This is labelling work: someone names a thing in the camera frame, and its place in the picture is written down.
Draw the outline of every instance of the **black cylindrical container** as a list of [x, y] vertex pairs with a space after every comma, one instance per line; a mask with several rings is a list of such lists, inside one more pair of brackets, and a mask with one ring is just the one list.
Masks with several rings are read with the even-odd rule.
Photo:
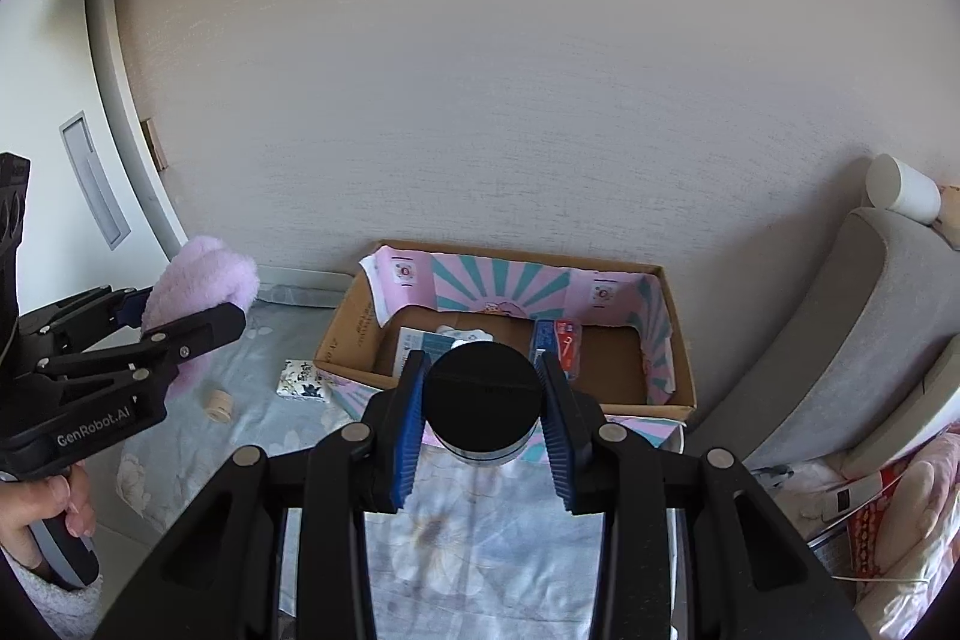
[[424, 379], [424, 415], [464, 461], [494, 466], [520, 454], [541, 412], [527, 357], [500, 342], [471, 342], [440, 356]]

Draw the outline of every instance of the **small box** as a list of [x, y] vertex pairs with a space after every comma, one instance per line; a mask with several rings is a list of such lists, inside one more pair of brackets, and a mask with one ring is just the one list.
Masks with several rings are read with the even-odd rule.
[[[656, 275], [664, 292], [672, 333], [670, 357], [676, 388], [668, 404], [646, 404], [644, 360], [640, 336], [630, 326], [584, 326], [580, 350], [580, 372], [573, 389], [592, 395], [608, 415], [646, 415], [685, 421], [696, 408], [697, 399], [690, 364], [683, 345], [683, 332], [677, 310], [662, 266], [651, 263], [616, 262], [592, 258], [524, 253], [512, 250], [491, 250], [482, 247], [456, 247], [448, 244], [405, 242], [391, 239], [389, 244], [400, 250], [424, 250], [430, 253], [461, 253], [490, 258], [542, 263], [547, 266], [594, 269], [594, 271], [646, 272]], [[409, 306], [397, 311], [381, 327], [377, 323], [373, 292], [364, 273], [358, 274], [333, 316], [314, 363], [320, 369], [376, 389], [392, 389], [392, 366], [400, 340], [400, 329], [434, 332], [441, 325], [454, 329], [483, 329], [497, 342], [505, 342], [527, 355], [533, 335], [534, 321], [489, 313], [453, 313]]]
[[443, 356], [454, 343], [458, 340], [454, 336], [446, 336], [442, 333], [421, 332], [421, 330], [408, 329], [406, 326], [400, 329], [400, 336], [397, 338], [397, 352], [394, 354], [394, 371], [392, 376], [400, 379], [400, 372], [403, 371], [403, 365], [407, 362], [407, 356], [411, 350], [422, 350], [430, 357], [430, 362]]
[[533, 338], [530, 339], [530, 362], [549, 350], [560, 360], [560, 368], [571, 383], [580, 372], [580, 341], [583, 328], [568, 319], [535, 320]]

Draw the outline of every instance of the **white wall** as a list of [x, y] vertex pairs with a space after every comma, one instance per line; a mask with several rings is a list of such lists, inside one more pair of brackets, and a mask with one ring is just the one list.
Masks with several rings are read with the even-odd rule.
[[703, 407], [803, 295], [867, 157], [960, 178], [960, 0], [117, 0], [189, 233], [664, 263]]
[[[84, 112], [131, 233], [110, 250], [83, 199], [59, 127]], [[152, 285], [167, 259], [107, 127], [83, 0], [0, 0], [0, 150], [29, 158], [17, 252], [20, 311], [90, 289]]]

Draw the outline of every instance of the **hand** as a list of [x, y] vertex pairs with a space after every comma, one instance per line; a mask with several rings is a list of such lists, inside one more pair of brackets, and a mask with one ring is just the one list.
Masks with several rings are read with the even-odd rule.
[[0, 546], [28, 570], [41, 569], [45, 562], [27, 525], [64, 511], [74, 537], [93, 534], [97, 524], [83, 461], [70, 467], [68, 477], [0, 482]]

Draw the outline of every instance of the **bed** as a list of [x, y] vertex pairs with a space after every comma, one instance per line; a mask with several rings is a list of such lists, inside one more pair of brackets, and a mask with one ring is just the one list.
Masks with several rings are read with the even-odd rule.
[[[275, 393], [284, 360], [312, 356], [332, 312], [256, 302], [245, 335], [218, 352], [208, 379], [171, 400], [165, 423], [124, 443], [120, 497], [152, 528], [166, 530], [240, 445], [254, 443], [270, 455], [299, 450], [352, 420], [335, 403]], [[218, 387], [232, 394], [232, 423], [203, 412]], [[677, 448], [678, 439], [666, 447]], [[586, 637], [601, 525], [599, 516], [563, 510], [544, 463], [484, 469], [424, 445], [406, 509], [367, 517], [379, 637]], [[280, 596], [290, 614], [298, 533], [294, 511]]]

